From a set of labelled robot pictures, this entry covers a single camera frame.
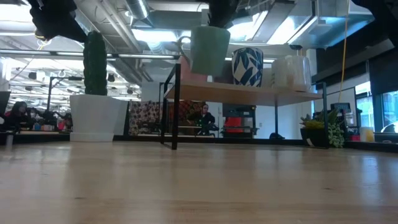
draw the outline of window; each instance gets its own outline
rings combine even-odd
[[[356,106],[361,113],[361,126],[374,129],[373,98],[371,92],[371,83],[366,82],[355,87]]]
[[[362,127],[372,127],[374,129],[372,96],[357,99],[356,104],[357,104],[358,109],[362,110],[361,126]]]
[[[383,94],[384,132],[398,133],[398,91]]]

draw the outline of pink vase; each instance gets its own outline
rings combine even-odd
[[[191,72],[191,68],[185,57],[180,57],[180,62],[181,62],[181,80],[207,82],[207,75],[201,75]]]

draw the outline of clear plastic container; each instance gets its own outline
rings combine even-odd
[[[274,88],[311,90],[310,60],[304,56],[286,56],[272,63]]]

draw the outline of floral pattern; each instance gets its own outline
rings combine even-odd
[[[159,117],[162,114],[162,110],[159,108],[158,102],[130,102],[130,135],[138,135],[141,133],[148,133],[147,128],[140,128],[141,122],[160,123]]]
[[[241,48],[232,58],[234,84],[261,87],[263,53],[256,48]]]
[[[191,114],[200,112],[204,104],[205,102],[196,102],[189,100],[180,101],[180,109],[178,112],[179,121],[185,122]],[[174,103],[169,102],[167,107],[169,110],[169,128],[171,129],[174,114]],[[140,128],[140,124],[143,122],[160,124],[161,118],[162,107],[159,107],[158,102],[130,102],[129,135],[136,136],[138,134],[149,133],[150,130],[148,128]]]

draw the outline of floral partition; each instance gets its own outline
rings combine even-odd
[[[179,122],[184,123],[192,113],[200,112],[205,102],[197,101],[180,101]],[[174,103],[169,102],[169,128],[173,121]],[[162,116],[162,107],[159,102],[147,101],[130,103],[130,128],[129,135],[149,134],[149,128],[142,128],[143,123],[150,123],[152,126],[160,127],[160,119]]]

